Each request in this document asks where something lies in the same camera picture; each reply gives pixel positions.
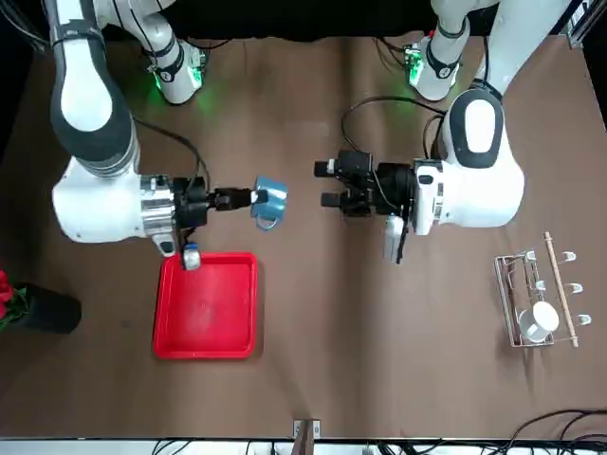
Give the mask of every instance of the small blue object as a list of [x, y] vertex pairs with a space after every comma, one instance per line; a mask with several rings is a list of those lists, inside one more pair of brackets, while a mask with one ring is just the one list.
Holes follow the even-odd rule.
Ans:
[[288, 188], [285, 184], [275, 182], [266, 177], [257, 177], [255, 190], [267, 191], [267, 202], [253, 204], [250, 216], [255, 218], [257, 227], [261, 230], [272, 230], [285, 217]]

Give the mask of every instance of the white cup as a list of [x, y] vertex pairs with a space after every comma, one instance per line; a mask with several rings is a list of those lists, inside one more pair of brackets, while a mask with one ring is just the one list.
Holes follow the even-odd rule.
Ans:
[[542, 343], [559, 327], [559, 313], [547, 301], [538, 301], [519, 315], [519, 327], [523, 337], [532, 343]]

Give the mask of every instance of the black vase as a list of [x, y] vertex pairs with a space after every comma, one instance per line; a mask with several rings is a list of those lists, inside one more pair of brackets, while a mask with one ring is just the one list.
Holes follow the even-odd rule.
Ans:
[[11, 324], [28, 329], [69, 334], [80, 322], [81, 304], [76, 299], [35, 284], [21, 283], [26, 288], [29, 312]]

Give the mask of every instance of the red tray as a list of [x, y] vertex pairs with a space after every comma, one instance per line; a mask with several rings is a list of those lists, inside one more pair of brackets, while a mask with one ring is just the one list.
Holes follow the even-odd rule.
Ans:
[[154, 351], [160, 358], [246, 358], [255, 347], [257, 260], [204, 253], [186, 272], [180, 258], [160, 271]]

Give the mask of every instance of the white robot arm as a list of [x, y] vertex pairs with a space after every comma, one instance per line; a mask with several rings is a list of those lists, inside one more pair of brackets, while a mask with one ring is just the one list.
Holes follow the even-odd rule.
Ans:
[[120, 1], [118, 9], [113, 9], [120, 11], [120, 16], [115, 17], [107, 3], [94, 6], [92, 0], [46, 0], [57, 71], [51, 123], [60, 143], [72, 155], [53, 189], [53, 205], [62, 230], [73, 241], [105, 243], [150, 237], [164, 256], [180, 251], [184, 267], [192, 269], [200, 255], [187, 239], [195, 228], [207, 223], [208, 210], [263, 206], [268, 202], [267, 190], [211, 191], [210, 182], [203, 177], [138, 174], [135, 123], [107, 72], [95, 8], [104, 22], [120, 23], [144, 38], [143, 45], [152, 53], [168, 101], [183, 102], [200, 85], [191, 78], [192, 67], [185, 60], [187, 49], [166, 21], [154, 13], [144, 16], [154, 12], [150, 5], [160, 6], [159, 2], [132, 3]]
[[[420, 194], [414, 208], [416, 234], [428, 234], [434, 222], [468, 228], [498, 227], [516, 214], [523, 199], [524, 176], [510, 150], [501, 100], [569, 1], [502, 0], [488, 39], [488, 74], [484, 59], [471, 88], [455, 99], [441, 123], [445, 160], [427, 164], [421, 161], [416, 167]], [[432, 1], [439, 21], [415, 71], [414, 87], [420, 95], [431, 100], [447, 95], [469, 35], [466, 14], [494, 3]], [[452, 32], [462, 18], [459, 37], [445, 30]], [[441, 73], [441, 68], [453, 71]]]
[[[371, 208], [389, 215], [384, 255], [397, 264], [410, 221], [418, 235], [429, 234], [434, 224], [493, 228], [508, 223], [523, 199], [524, 175], [508, 142], [502, 96], [569, 2], [502, 0], [488, 39], [490, 65], [481, 62], [471, 87], [441, 120], [442, 159], [417, 159], [412, 166], [379, 163], [374, 171], [369, 154], [340, 152], [337, 160], [315, 165], [316, 176], [334, 176], [346, 186], [341, 194], [323, 194], [322, 205], [340, 208], [345, 216], [369, 216]], [[403, 49], [409, 83], [422, 97], [447, 96], [469, 37], [468, 13], [495, 3], [432, 0], [438, 15], [433, 36]]]

